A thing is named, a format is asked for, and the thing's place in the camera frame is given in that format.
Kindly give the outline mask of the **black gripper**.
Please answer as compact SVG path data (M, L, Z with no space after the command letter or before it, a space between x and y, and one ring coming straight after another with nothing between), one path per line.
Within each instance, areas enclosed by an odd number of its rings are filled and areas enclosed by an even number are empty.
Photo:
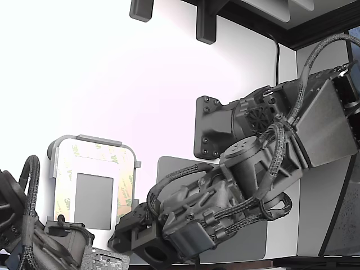
M160 195L159 217L163 222L163 238L176 249L180 258L195 256L215 249L233 238L236 232L225 229L240 220L243 214L215 220L215 214L244 200L234 178L226 179L221 173L186 176L168 184ZM146 202L120 218L108 247L117 252L131 251L132 230L138 226L151 226L155 203L149 209Z

